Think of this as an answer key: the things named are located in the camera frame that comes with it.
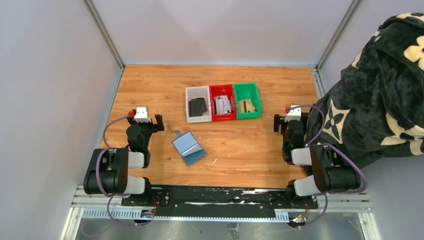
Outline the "blue card holder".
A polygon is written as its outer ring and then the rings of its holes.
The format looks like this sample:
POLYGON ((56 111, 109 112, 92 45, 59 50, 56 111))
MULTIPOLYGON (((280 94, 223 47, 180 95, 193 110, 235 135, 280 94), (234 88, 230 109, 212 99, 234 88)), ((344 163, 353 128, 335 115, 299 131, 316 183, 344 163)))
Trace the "blue card holder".
POLYGON ((191 131, 182 133, 176 130, 175 134, 177 138, 172 141, 172 144, 187 166, 194 164, 207 154, 191 131))

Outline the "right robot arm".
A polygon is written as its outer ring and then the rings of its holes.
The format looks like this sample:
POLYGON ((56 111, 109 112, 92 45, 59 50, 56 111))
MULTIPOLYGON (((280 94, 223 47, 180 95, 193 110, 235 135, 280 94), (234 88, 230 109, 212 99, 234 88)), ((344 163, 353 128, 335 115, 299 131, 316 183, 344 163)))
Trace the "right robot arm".
POLYGON ((289 165, 310 168, 302 179, 291 180, 285 188, 285 198, 295 202, 308 197, 346 191, 356 191, 363 178, 354 167, 344 144, 328 143, 306 146, 304 136, 308 115, 273 117, 273 130, 282 134, 282 158, 289 165))

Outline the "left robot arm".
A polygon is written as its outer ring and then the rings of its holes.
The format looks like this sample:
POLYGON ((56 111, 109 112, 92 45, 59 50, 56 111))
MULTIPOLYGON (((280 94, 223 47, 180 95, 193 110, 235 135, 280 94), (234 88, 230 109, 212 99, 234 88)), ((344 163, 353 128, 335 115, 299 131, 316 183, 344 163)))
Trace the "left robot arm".
POLYGON ((156 123, 147 117, 145 121, 129 112, 116 121, 127 120, 127 146, 94 149, 83 180, 87 195, 103 194, 106 197, 123 196, 140 205, 155 200, 152 185, 147 177, 131 177, 129 169, 149 166, 151 153, 149 143, 152 134, 164 131, 163 117, 155 116, 156 123))

